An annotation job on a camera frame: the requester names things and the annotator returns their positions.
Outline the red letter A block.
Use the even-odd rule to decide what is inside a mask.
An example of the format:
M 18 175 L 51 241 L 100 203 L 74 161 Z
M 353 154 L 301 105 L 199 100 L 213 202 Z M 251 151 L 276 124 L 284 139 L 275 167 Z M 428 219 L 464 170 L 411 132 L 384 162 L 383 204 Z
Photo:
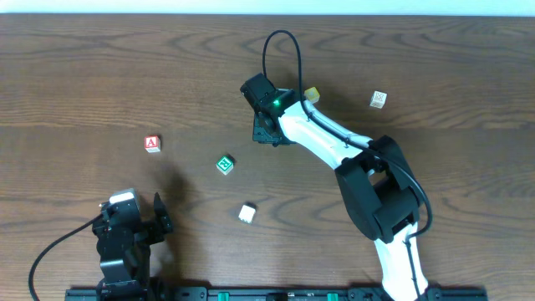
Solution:
M 150 135 L 144 138 L 145 150 L 149 153 L 161 152 L 161 140 L 158 135 Z

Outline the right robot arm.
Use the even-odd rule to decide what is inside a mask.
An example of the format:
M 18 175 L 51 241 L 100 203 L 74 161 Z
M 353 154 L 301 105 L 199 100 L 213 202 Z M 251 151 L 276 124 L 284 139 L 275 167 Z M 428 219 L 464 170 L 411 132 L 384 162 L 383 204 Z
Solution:
M 299 144 L 334 170 L 346 211 L 374 242 L 382 287 L 393 300 L 419 300 L 428 288 L 416 239 L 429 199 L 389 136 L 373 140 L 345 129 L 292 89 L 243 87 L 265 143 Z

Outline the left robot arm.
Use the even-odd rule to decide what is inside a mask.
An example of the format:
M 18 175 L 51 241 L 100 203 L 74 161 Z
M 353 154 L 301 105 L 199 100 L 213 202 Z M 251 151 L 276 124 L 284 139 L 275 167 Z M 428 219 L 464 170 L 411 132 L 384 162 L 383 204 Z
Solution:
M 98 300 L 167 300 L 169 289 L 150 275 L 150 247 L 173 232 L 171 217 L 159 194 L 155 216 L 144 221 L 135 190 L 116 192 L 101 205 L 101 217 L 92 226 L 98 238 L 99 266 L 104 275 Z

